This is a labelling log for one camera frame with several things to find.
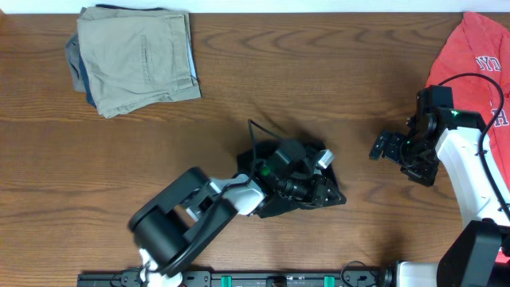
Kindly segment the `black polo shirt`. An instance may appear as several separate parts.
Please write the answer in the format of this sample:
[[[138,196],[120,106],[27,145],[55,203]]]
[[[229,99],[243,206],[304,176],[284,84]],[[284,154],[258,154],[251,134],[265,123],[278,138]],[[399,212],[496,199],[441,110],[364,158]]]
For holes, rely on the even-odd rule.
[[[281,196],[281,188],[283,187],[284,181],[294,179],[309,179],[310,177],[297,177],[296,174],[290,176],[277,175],[266,166],[268,157],[278,148],[281,140],[263,140],[255,144],[255,148],[245,151],[237,155],[237,172],[250,173],[252,167],[255,168],[253,181],[261,188],[265,194],[265,199],[254,211],[254,214],[260,218],[269,218],[282,215],[284,213],[301,209],[301,210],[314,210],[322,207],[298,207],[295,203],[289,199],[285,199]],[[304,141],[303,143],[310,143],[316,148],[325,147],[325,144],[321,141]],[[322,171],[318,175],[325,175],[332,179],[336,185],[339,184],[335,177],[335,172],[330,165],[326,170]]]

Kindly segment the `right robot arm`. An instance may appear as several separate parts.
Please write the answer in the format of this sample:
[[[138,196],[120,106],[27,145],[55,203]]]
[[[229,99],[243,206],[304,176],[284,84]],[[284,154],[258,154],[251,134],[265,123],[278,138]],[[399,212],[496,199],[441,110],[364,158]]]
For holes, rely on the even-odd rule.
[[[410,132],[382,131],[370,159],[387,158],[409,180],[430,187],[444,166],[461,211],[463,231],[437,263],[400,261],[380,286],[507,286],[509,190],[490,149],[482,116],[431,108],[409,119]]]

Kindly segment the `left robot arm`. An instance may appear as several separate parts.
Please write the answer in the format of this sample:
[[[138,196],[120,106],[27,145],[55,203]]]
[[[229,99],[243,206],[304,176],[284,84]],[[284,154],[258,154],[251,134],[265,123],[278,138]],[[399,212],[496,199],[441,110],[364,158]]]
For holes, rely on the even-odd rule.
[[[231,179],[192,167],[141,207],[128,227],[143,260],[144,286],[178,286],[183,271],[238,215],[269,218],[342,205],[328,164],[257,159]]]

